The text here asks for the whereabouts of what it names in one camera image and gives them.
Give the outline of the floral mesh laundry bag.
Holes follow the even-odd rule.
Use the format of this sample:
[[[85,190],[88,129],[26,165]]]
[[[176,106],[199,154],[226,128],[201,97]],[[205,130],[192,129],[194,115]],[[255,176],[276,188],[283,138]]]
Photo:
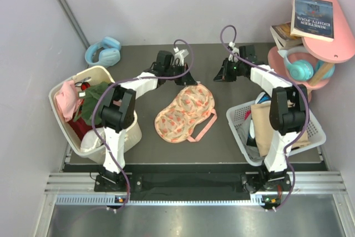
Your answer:
[[[215,100],[202,84],[187,86],[155,118],[157,134],[168,143],[199,142],[217,120]]]

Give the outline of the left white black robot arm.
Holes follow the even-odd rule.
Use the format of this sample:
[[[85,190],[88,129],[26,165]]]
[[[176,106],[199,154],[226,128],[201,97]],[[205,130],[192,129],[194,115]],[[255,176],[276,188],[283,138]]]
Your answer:
[[[135,102],[145,93],[155,90],[167,80],[177,85],[196,85],[190,74],[191,65],[185,62],[187,49],[174,52],[159,51],[151,66],[135,78],[112,83],[99,98],[94,108],[93,118],[100,118],[104,128],[103,144],[106,148],[102,170],[96,178],[95,191],[99,186],[107,186],[111,191],[130,189],[125,167],[124,146],[126,130],[135,120]]]

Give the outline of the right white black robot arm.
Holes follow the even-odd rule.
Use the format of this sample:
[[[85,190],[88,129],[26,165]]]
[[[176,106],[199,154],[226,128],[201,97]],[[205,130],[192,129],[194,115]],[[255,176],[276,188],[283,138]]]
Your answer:
[[[290,82],[277,74],[269,65],[258,65],[240,57],[233,42],[225,45],[229,56],[214,78],[216,82],[234,82],[243,76],[259,85],[270,97],[269,121],[273,129],[270,150],[263,160],[258,177],[244,177],[242,182],[250,193],[261,188],[272,190],[288,180],[288,156],[292,144],[307,128],[309,107],[305,87]]]

